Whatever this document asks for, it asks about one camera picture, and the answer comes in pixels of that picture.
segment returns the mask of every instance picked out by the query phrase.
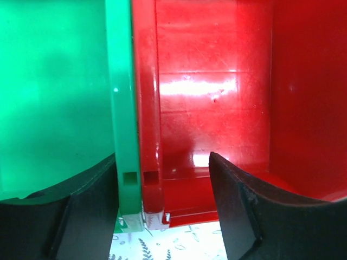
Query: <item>red surface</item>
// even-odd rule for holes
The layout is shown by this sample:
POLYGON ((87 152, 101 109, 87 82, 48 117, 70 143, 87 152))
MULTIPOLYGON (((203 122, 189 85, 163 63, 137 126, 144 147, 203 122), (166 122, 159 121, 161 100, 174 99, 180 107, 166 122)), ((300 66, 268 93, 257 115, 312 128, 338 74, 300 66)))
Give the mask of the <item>red surface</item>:
POLYGON ((295 193, 347 196, 345 1, 133 2, 142 171, 158 173, 145 212, 217 220, 211 151, 295 193))

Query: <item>green surface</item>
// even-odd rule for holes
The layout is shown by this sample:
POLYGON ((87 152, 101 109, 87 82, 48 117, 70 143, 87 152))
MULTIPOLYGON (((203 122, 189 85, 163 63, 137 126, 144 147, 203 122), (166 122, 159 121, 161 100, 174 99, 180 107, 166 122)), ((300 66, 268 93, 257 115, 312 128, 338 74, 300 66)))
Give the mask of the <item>green surface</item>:
POLYGON ((143 229, 131 19, 131 0, 106 0, 119 210, 125 232, 143 229))
POLYGON ((0 1, 0 199, 114 152, 105 4, 0 1))

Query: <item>red plastic container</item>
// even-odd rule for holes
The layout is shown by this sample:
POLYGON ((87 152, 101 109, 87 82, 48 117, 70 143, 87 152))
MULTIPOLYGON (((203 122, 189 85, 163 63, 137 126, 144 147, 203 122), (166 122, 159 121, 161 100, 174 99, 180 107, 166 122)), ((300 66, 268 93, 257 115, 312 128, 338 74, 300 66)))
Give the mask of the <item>red plastic container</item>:
POLYGON ((345 0, 133 0, 150 229, 217 220, 211 151, 285 190, 347 196, 345 0))

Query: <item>white surface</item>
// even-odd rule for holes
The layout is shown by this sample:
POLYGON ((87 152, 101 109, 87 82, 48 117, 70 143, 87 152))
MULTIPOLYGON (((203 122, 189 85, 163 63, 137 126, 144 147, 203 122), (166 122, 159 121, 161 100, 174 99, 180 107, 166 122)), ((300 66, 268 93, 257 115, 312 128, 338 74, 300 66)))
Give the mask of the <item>white surface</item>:
POLYGON ((111 260, 226 260, 219 222, 114 234, 111 260))

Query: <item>plastic bin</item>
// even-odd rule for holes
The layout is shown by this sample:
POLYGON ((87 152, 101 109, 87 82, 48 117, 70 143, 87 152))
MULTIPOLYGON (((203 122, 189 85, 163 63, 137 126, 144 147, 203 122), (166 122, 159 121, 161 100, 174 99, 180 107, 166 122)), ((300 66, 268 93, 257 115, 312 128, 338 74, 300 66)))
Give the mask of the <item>plastic bin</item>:
MULTIPOLYGON (((103 1, 0 3, 0 200, 25 198, 114 153, 112 110, 115 115, 115 109, 128 109, 122 118, 113 117, 116 142, 120 122, 127 129, 136 126, 130 5, 107 4, 118 15, 116 23, 108 16, 109 53, 103 1), (108 57, 112 87, 120 82, 120 92, 129 96, 121 107, 111 107, 108 57)), ((137 144, 136 128, 122 133, 124 141, 116 146, 121 171, 130 159, 138 165, 127 157, 128 144, 124 147, 127 140, 131 148, 137 144)), ((120 181, 119 191, 120 213, 140 215, 140 183, 129 187, 120 181)))
POLYGON ((217 220, 211 151, 287 191, 347 195, 345 1, 133 6, 151 229, 217 220))

